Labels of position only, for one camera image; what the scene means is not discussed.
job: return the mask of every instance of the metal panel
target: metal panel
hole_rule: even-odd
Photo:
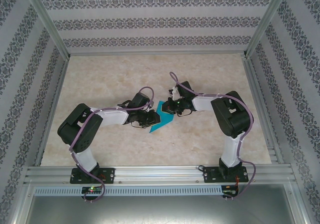
[[[81,196],[81,186],[40,186],[35,196]],[[105,196],[169,196],[169,195],[222,195],[220,185],[207,186],[106,186]]]
[[[110,196],[90,204],[79,197],[35,196],[27,219],[32,224],[294,222],[283,185],[251,186],[234,201],[205,195]]]

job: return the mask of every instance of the wire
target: wire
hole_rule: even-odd
[[[242,102],[241,100],[239,100],[239,99],[237,99],[237,98],[235,98],[235,97],[233,97],[233,96],[230,96],[230,95],[221,95],[221,94],[209,94],[209,95],[208,95],[208,94],[199,94],[199,93],[197,93],[197,92],[189,89],[188,87],[184,86],[183,84],[181,84],[181,83],[179,82],[179,80],[178,80],[178,77],[176,76],[176,74],[175,74],[174,72],[170,72],[169,74],[170,74],[171,78],[173,78],[173,80],[174,80],[178,85],[180,85],[181,87],[183,87],[184,89],[188,90],[189,92],[191,92],[191,93],[193,93],[193,94],[195,94],[195,95],[204,96],[204,97],[218,97],[218,98],[224,97],[224,98],[232,99],[232,100],[238,102],[239,104],[241,104],[241,105],[244,107],[244,109],[246,110],[246,112],[248,113],[249,118],[250,118],[250,125],[249,125],[248,130],[247,130],[247,131],[244,133],[244,135],[242,135],[242,136],[240,137],[240,139],[239,139],[236,156],[237,156],[237,158],[238,158],[240,161],[242,161],[243,163],[252,165],[254,171],[253,171],[252,177],[251,177],[251,179],[249,180],[249,182],[248,182],[248,184],[246,185],[246,187],[243,189],[243,191],[242,191],[241,193],[239,193],[239,194],[236,196],[236,197],[238,198],[239,196],[241,196],[241,195],[248,189],[248,187],[250,186],[251,182],[254,180],[254,176],[255,176],[256,170],[257,170],[257,167],[256,167],[255,164],[253,164],[253,163],[250,162],[250,161],[242,160],[242,159],[240,158],[240,148],[241,148],[241,145],[242,145],[242,140],[244,139],[244,137],[246,137],[246,135],[248,135],[248,133],[251,131],[252,126],[253,126],[253,124],[254,124],[254,123],[253,123],[253,122],[254,122],[254,121],[253,121],[254,118],[253,118],[253,115],[252,115],[251,111],[249,110],[249,108],[246,106],[246,104],[245,104],[244,102]]]
[[[190,110],[190,113],[189,113],[189,114],[187,114],[187,115],[179,115],[179,114],[177,114],[177,116],[178,116],[178,117],[188,116],[188,115],[191,115],[191,114],[192,114],[192,112],[193,112],[193,111],[192,111],[192,110]]]
[[[198,166],[198,170],[201,172],[204,172],[204,167],[205,167],[204,165],[200,165],[200,166]]]
[[[106,186],[105,186],[104,182],[103,182],[101,179],[99,179],[98,177],[92,175],[90,172],[86,171],[86,170],[81,166],[81,164],[78,162],[78,160],[76,159],[75,153],[74,153],[74,151],[73,151],[73,148],[74,148],[76,142],[78,141],[79,137],[81,136],[81,133],[83,132],[85,126],[88,124],[89,120],[90,120],[95,114],[99,113],[100,111],[106,111],[106,110],[126,110],[126,111],[127,111],[127,110],[128,110],[128,111],[130,111],[130,110],[140,110],[140,109],[143,109],[144,107],[146,107],[146,106],[148,106],[148,105],[152,105],[152,104],[154,103],[155,92],[154,92],[153,88],[151,88],[151,87],[149,87],[149,86],[144,86],[144,87],[142,87],[142,88],[139,90],[139,93],[140,93],[142,90],[144,90],[144,89],[150,89],[151,92],[152,92],[152,96],[151,96],[150,101],[149,101],[148,103],[146,103],[145,105],[143,105],[143,106],[141,106],[141,107],[137,107],[137,108],[108,107],[108,108],[102,108],[102,109],[98,109],[98,110],[93,111],[93,112],[88,116],[88,118],[85,120],[85,122],[83,123],[82,127],[80,128],[78,134],[75,136],[75,139],[73,140],[72,144],[70,145],[69,151],[70,151],[71,156],[72,156],[72,158],[74,159],[76,165],[77,165],[85,174],[87,174],[88,176],[91,176],[93,179],[99,181],[99,182],[101,183],[101,185],[102,185],[102,188],[103,188],[103,191],[101,192],[101,195],[98,196],[98,197],[97,197],[96,199],[94,199],[94,200],[87,200],[86,197],[85,197],[85,196],[86,196],[86,194],[85,194],[84,197],[83,197],[84,200],[85,200],[85,202],[89,201],[90,203],[92,203],[92,202],[95,202],[95,201],[101,199],[101,198],[104,196],[105,192],[106,192],[106,191],[105,191],[105,189],[106,189],[105,187],[106,187]]]
[[[132,125],[132,122],[131,122],[131,126],[132,126],[132,127],[134,127],[134,128],[139,128],[139,129],[146,129],[146,127],[138,127],[138,126],[133,126],[133,125]]]
[[[235,178],[235,181],[236,181],[236,191],[238,191],[239,190],[239,177],[238,176],[236,176],[236,178]]]

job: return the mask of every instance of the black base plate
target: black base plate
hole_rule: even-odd
[[[114,183],[114,168],[99,168],[97,177],[101,179],[104,184],[113,184]],[[79,168],[73,168],[70,177],[71,184],[99,184],[100,182],[96,179],[93,179],[83,173]]]
[[[241,168],[239,168],[239,171],[237,173],[228,176],[227,179],[224,179],[219,172],[218,166],[206,166],[203,168],[204,182],[205,183],[236,182],[237,176],[239,178],[239,182],[248,182],[249,178],[246,170],[247,169],[244,166],[242,166]]]

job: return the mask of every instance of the robotic arm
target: robotic arm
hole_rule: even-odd
[[[191,90],[188,81],[181,84]],[[243,172],[243,168],[242,162],[237,156],[237,150],[241,144],[240,138],[250,126],[250,117],[245,108],[237,101],[227,97],[197,96],[180,85],[176,85],[169,92],[172,97],[169,97],[162,105],[162,111],[166,113],[182,116],[184,110],[190,110],[190,114],[203,110],[215,112],[220,129],[226,135],[224,152],[219,159],[218,172],[224,180],[234,180],[236,176],[240,176],[239,172]],[[243,102],[236,91],[231,91],[226,95]],[[216,179],[214,178],[216,176],[216,173],[212,173],[211,177]]]
[[[148,96],[138,92],[132,100],[127,100],[115,108],[99,111],[94,114],[86,123],[85,128],[82,130],[81,135],[72,148],[72,156],[77,165],[81,166],[86,172],[89,172],[93,176],[99,176],[101,174],[99,164],[93,157],[89,147],[98,129],[113,124],[125,125],[130,123],[132,125],[133,122],[138,122],[139,128],[147,128],[157,124],[160,122],[160,116],[154,110],[150,109],[152,105],[153,102],[150,101]],[[79,104],[72,111],[58,128],[57,132],[65,144],[71,146],[80,131],[81,126],[79,123],[83,124],[90,114],[96,110],[98,109],[90,108],[85,104]],[[88,182],[94,181],[94,179],[85,175],[85,173],[83,173],[82,176],[85,176]]]

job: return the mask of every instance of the aluminum frame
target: aluminum frame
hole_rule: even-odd
[[[253,167],[245,165],[249,178]],[[257,184],[283,184],[296,223],[310,223],[304,207],[296,178],[290,164],[259,164],[252,182]],[[24,178],[12,223],[26,223],[35,189],[41,186],[90,186],[70,184],[73,166],[29,167]],[[210,186],[232,185],[231,183],[204,183],[203,173],[198,166],[117,166],[114,184],[108,186]]]
[[[267,147],[274,150],[274,153],[276,155],[276,160],[272,159],[271,157],[271,161],[277,162],[277,163],[284,163],[284,160],[282,158],[282,154],[280,151],[280,147],[278,145],[276,136],[275,136],[275,132],[272,128],[272,124],[271,121],[269,119],[269,114],[263,99],[263,95],[261,92],[261,89],[258,88],[259,84],[258,84],[258,80],[257,77],[254,73],[253,70],[253,66],[251,63],[250,58],[247,58],[245,55],[241,55],[241,59],[242,59],[242,63],[243,63],[243,67],[245,70],[245,74],[246,77],[248,79],[248,83],[249,83],[249,87],[251,89],[251,93],[253,96],[253,101],[256,107],[256,111],[259,117],[259,121],[261,124],[261,128],[263,131],[263,135],[265,137],[265,142],[267,144]]]

